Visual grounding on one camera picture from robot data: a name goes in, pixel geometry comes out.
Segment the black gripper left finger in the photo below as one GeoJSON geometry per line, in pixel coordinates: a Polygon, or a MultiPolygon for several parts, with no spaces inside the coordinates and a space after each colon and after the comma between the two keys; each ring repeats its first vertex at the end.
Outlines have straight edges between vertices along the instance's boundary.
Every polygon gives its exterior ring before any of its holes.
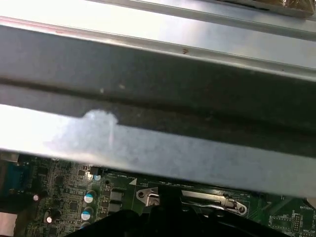
{"type": "Polygon", "coordinates": [[[168,237],[169,196],[159,195],[159,205],[149,206],[138,215],[133,210],[121,210],[83,227],[69,237],[168,237]]]}

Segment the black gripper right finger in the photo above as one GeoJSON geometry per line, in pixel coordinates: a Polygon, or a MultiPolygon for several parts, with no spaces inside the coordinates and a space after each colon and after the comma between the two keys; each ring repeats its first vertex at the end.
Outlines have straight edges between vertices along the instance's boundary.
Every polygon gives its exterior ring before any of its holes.
{"type": "Polygon", "coordinates": [[[259,193],[171,193],[177,237],[314,237],[316,209],[306,198],[259,193]]]}

